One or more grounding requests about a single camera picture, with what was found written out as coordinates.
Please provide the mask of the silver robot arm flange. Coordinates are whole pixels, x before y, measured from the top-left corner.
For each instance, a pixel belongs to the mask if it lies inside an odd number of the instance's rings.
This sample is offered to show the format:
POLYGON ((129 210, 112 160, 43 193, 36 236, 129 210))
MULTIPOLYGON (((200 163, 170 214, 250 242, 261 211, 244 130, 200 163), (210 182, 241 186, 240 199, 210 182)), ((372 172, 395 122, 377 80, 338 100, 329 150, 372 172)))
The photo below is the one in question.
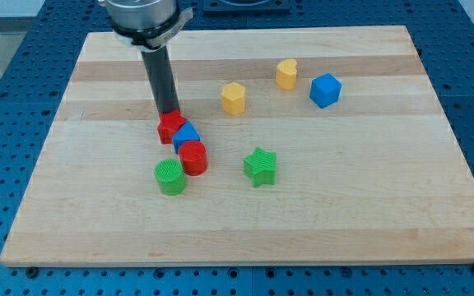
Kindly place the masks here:
POLYGON ((177 0, 100 0, 117 39, 142 52, 154 52, 173 39, 193 19, 191 7, 177 0))

